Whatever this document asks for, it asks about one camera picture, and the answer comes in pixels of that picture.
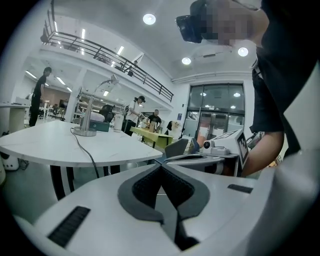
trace woman in white shirt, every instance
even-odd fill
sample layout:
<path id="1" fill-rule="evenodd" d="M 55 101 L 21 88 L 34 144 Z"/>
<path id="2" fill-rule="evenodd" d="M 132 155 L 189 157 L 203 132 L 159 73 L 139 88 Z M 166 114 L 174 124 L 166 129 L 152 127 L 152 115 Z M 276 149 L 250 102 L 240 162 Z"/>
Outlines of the woman in white shirt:
<path id="1" fill-rule="evenodd" d="M 131 127 L 137 126 L 138 119 L 144 119 L 145 117 L 140 113 L 140 104 L 145 101 L 144 96 L 140 96 L 138 99 L 135 98 L 131 101 L 128 109 L 128 113 L 125 117 L 125 126 L 124 126 L 124 133 L 128 134 L 129 136 L 132 135 L 132 131 L 130 131 Z"/>

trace black table leg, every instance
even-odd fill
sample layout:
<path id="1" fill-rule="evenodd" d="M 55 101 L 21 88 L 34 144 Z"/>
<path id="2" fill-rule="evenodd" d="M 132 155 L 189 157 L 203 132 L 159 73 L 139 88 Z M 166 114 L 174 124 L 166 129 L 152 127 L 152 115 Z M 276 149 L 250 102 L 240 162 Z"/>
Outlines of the black table leg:
<path id="1" fill-rule="evenodd" d="M 60 166 L 50 165 L 50 172 L 56 198 L 60 200 L 66 196 Z"/>
<path id="2" fill-rule="evenodd" d="M 104 175 L 104 176 L 108 176 L 108 175 L 109 175 L 109 168 L 108 168 L 108 166 L 104 166 L 104 167 L 103 167 L 103 175 Z"/>
<path id="3" fill-rule="evenodd" d="M 118 174 L 118 173 L 120 173 L 120 165 L 111 165 L 111 166 L 110 166 L 110 173 L 111 173 L 111 174 Z"/>
<path id="4" fill-rule="evenodd" d="M 75 187 L 74 187 L 74 178 L 75 177 L 74 177 L 74 169 L 72 167 L 66 168 L 66 176 L 68 177 L 70 192 L 75 191 Z"/>

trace yellow table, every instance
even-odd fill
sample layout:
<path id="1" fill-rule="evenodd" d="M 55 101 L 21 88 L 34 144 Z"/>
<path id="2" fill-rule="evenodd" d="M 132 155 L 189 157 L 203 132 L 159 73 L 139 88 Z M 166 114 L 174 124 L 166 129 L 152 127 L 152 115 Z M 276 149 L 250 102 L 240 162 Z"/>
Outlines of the yellow table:
<path id="1" fill-rule="evenodd" d="M 137 127 L 131 127 L 131 132 L 134 132 L 136 134 L 142 135 L 142 141 L 141 142 L 153 142 L 153 148 L 155 148 L 155 145 L 158 147 L 164 149 L 167 145 L 172 143 L 173 137 L 165 134 L 150 132 L 146 129 L 137 128 Z"/>

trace fluorescent light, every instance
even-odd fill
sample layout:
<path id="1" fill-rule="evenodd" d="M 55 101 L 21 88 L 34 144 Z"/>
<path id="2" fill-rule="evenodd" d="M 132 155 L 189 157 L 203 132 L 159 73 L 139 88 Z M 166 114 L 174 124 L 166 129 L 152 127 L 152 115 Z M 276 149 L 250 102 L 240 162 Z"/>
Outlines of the fluorescent light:
<path id="1" fill-rule="evenodd" d="M 182 63 L 183 63 L 184 65 L 189 65 L 189 64 L 191 63 L 191 59 L 188 58 L 188 57 L 184 57 L 184 58 L 182 59 Z"/>
<path id="2" fill-rule="evenodd" d="M 30 76 L 32 76 L 33 78 L 37 78 L 36 76 L 34 76 L 33 74 L 31 74 L 29 71 L 25 71 L 27 74 L 29 74 Z"/>
<path id="3" fill-rule="evenodd" d="M 124 47 L 121 46 L 120 49 L 118 50 L 118 52 L 116 54 L 120 55 L 122 53 L 122 51 L 124 50 Z"/>
<path id="4" fill-rule="evenodd" d="M 81 38 L 85 39 L 85 35 L 86 35 L 86 30 L 83 28 L 81 33 Z"/>
<path id="5" fill-rule="evenodd" d="M 239 50 L 238 50 L 238 54 L 241 56 L 241 57 L 245 57 L 247 56 L 249 53 L 248 49 L 245 48 L 245 47 L 241 47 Z"/>
<path id="6" fill-rule="evenodd" d="M 58 79 L 58 80 L 60 81 L 60 83 L 63 84 L 64 86 L 66 85 L 66 84 L 64 83 L 64 81 L 61 80 L 60 77 L 57 76 L 56 79 Z"/>
<path id="7" fill-rule="evenodd" d="M 147 25 L 153 25 L 156 22 L 156 17 L 153 14 L 147 13 L 143 16 L 143 22 Z"/>

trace black metal railing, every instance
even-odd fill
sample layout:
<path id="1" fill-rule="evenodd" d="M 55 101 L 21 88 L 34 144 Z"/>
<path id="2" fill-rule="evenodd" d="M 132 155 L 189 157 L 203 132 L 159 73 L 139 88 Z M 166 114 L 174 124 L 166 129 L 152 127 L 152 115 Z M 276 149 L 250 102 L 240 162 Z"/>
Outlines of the black metal railing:
<path id="1" fill-rule="evenodd" d="M 55 15 L 54 3 L 51 2 L 51 12 L 47 12 L 47 19 L 44 23 L 44 30 L 41 40 L 46 45 L 67 49 L 82 55 L 92 56 L 93 59 L 103 62 L 120 72 L 127 73 L 131 77 L 140 80 L 144 85 L 147 85 L 157 91 L 159 95 L 164 96 L 170 102 L 173 98 L 173 93 L 164 85 L 145 72 L 140 67 L 133 64 L 130 60 L 118 55 L 116 52 L 87 39 L 81 39 L 79 36 L 56 32 L 55 30 Z"/>

